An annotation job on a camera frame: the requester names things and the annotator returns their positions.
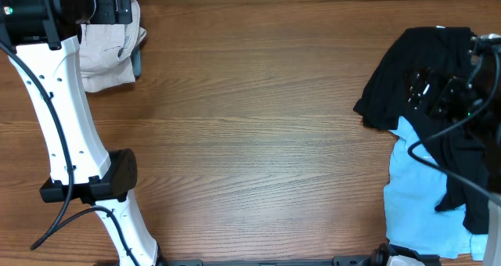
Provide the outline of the beige shorts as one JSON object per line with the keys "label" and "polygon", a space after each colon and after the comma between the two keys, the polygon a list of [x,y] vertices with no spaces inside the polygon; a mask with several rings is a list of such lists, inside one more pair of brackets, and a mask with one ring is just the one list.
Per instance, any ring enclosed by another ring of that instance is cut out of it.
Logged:
{"label": "beige shorts", "polygon": [[132,1],[132,22],[127,25],[83,25],[80,44],[80,68],[84,90],[99,92],[127,83],[134,83],[131,53],[146,38],[140,26],[141,9]]}

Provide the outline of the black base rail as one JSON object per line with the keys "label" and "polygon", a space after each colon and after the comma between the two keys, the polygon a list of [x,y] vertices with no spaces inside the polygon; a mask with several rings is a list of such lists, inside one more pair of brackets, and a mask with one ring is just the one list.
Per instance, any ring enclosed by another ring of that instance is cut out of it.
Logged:
{"label": "black base rail", "polygon": [[202,261],[180,260],[168,261],[160,257],[156,265],[162,266],[384,266],[391,263],[390,259],[411,258],[411,264],[424,266],[442,266],[440,257],[437,255],[419,254],[402,246],[391,244],[379,245],[370,255],[335,256],[330,259],[306,259],[306,260],[263,260],[263,261]]}

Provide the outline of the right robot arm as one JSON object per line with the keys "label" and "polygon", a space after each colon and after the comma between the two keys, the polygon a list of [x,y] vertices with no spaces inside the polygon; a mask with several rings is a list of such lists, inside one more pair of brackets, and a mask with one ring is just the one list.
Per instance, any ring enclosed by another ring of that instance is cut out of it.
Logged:
{"label": "right robot arm", "polygon": [[432,135],[431,137],[415,142],[409,148],[407,153],[416,161],[424,164],[428,167],[434,168],[444,174],[446,174],[449,178],[459,181],[461,184],[465,185],[467,188],[473,189],[475,192],[483,195],[488,199],[488,208],[489,208],[489,226],[488,226],[488,242],[485,249],[484,260],[482,262],[483,266],[496,266],[500,265],[500,194],[495,192],[489,192],[487,189],[482,188],[480,185],[473,183],[472,181],[466,179],[463,176],[460,176],[456,172],[446,170],[444,168],[439,167],[436,164],[432,164],[431,162],[418,157],[413,150],[417,146],[423,145],[425,142],[432,141],[436,138],[442,137],[449,133],[452,129],[458,128],[461,125],[465,125],[466,122],[473,120],[476,116],[478,116],[483,111],[488,109],[488,106],[494,100],[494,96],[496,94],[498,85],[499,85],[499,75],[500,75],[500,58],[499,58],[499,48],[500,45],[500,36],[498,34],[486,34],[482,35],[479,38],[473,37],[472,41],[474,42],[474,51],[479,53],[480,55],[485,54],[487,51],[490,51],[494,56],[495,61],[495,79],[492,86],[492,90],[488,96],[488,98],[482,102],[479,106],[474,106],[473,110],[467,113],[464,119],[458,121],[453,126],[440,131],[439,133]]}

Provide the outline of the black garment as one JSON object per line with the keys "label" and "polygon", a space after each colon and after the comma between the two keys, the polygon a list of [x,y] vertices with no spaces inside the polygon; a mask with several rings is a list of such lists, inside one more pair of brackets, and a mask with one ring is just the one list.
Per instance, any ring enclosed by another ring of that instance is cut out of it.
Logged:
{"label": "black garment", "polygon": [[418,139],[406,154],[446,174],[437,212],[466,207],[463,226],[488,232],[500,183],[500,41],[468,27],[416,27],[388,49],[354,106],[369,128],[400,118]]}

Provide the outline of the light blue garment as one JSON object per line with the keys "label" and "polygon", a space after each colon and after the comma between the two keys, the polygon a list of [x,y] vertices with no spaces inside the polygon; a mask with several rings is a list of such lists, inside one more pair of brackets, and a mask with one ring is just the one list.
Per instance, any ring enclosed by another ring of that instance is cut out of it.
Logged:
{"label": "light blue garment", "polygon": [[488,237],[474,235],[463,226],[466,207],[434,210],[446,192],[447,177],[414,160],[408,148],[419,141],[413,126],[404,118],[393,130],[398,137],[389,164],[390,182],[384,187],[387,236],[391,243],[421,254],[456,258],[469,253],[475,261],[484,259]]}

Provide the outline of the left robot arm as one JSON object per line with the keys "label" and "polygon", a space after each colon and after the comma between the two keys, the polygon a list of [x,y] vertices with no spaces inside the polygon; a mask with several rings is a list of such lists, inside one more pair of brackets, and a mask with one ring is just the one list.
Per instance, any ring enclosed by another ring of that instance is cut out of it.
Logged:
{"label": "left robot arm", "polygon": [[49,154],[47,203],[79,199],[98,215],[121,265],[162,265],[135,198],[137,163],[130,149],[107,151],[81,79],[83,25],[128,24],[132,0],[1,0],[1,48],[31,97]]}

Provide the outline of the folded light blue jeans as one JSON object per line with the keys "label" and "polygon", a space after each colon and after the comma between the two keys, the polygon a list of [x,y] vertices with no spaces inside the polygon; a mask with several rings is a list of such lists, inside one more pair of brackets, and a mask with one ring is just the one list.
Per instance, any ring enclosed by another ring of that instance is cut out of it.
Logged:
{"label": "folded light blue jeans", "polygon": [[142,62],[140,47],[136,46],[131,53],[132,73],[135,77],[139,77],[142,73]]}

